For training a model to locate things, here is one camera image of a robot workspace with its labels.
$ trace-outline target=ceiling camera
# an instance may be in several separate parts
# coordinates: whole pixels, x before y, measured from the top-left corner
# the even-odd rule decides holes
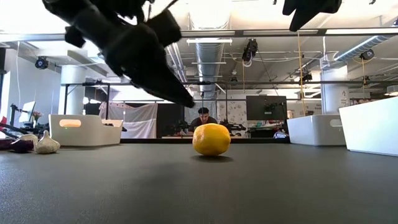
[[[49,62],[46,59],[46,57],[39,56],[39,58],[36,60],[35,67],[42,70],[48,68]]]

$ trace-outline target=black robotic arm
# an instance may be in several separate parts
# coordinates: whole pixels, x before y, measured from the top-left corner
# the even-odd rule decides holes
[[[85,39],[101,51],[118,76],[146,92],[187,107],[192,96],[169,68],[164,48],[181,39],[180,27],[168,9],[144,21],[146,0],[42,0],[44,6],[70,24],[65,41],[83,47]],[[136,17],[131,25],[118,17]]]

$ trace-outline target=yellow cable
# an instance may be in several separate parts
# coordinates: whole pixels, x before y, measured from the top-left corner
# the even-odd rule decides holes
[[[304,91],[303,91],[303,68],[301,66],[301,46],[300,46],[300,32],[297,31],[297,42],[298,42],[298,62],[299,62],[299,68],[300,68],[300,93],[301,93],[301,101],[303,102],[303,112],[304,116],[306,114],[305,111],[305,103],[304,103]]]
[[[362,58],[362,62],[359,62],[359,61],[357,61],[357,60],[355,60],[355,59],[353,59],[353,61],[356,62],[356,63],[360,63],[360,64],[366,64],[366,63],[369,63],[370,61],[372,61],[373,59],[374,59],[374,58],[372,58],[371,60],[368,60],[368,61],[366,61],[366,62],[364,62],[363,58]]]

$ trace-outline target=man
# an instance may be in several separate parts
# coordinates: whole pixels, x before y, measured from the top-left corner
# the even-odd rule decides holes
[[[198,110],[199,118],[194,119],[191,125],[188,128],[188,135],[193,135],[193,132],[196,127],[199,127],[203,124],[217,124],[217,120],[209,116],[209,109],[207,108],[200,108]]]

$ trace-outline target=yellow lemon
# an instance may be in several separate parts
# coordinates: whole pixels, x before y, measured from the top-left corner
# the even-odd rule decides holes
[[[230,143],[228,129],[220,124],[204,124],[193,133],[193,148],[204,156],[218,156],[228,150]]]

